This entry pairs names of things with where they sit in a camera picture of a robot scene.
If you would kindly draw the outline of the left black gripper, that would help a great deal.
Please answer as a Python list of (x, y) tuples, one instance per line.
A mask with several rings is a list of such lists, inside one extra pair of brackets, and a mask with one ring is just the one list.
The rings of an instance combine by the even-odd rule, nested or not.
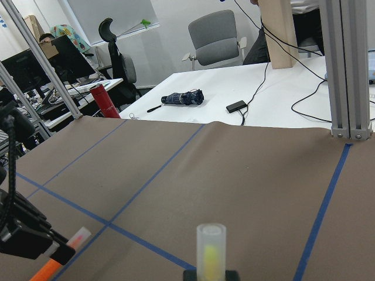
[(65, 265), (76, 250), (68, 239), (50, 230), (46, 217), (20, 193), (15, 193), (5, 225), (1, 227), (1, 253), (27, 259), (37, 259), (41, 254)]

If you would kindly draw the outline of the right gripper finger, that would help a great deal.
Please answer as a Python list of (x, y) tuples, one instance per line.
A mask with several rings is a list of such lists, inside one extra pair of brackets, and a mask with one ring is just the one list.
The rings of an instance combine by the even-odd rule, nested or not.
[(225, 274), (220, 272), (207, 273), (207, 274), (197, 274), (197, 270), (185, 270), (183, 272), (183, 281), (198, 281), (198, 280), (226, 280), (226, 281), (239, 281), (240, 276), (235, 270), (226, 270)]

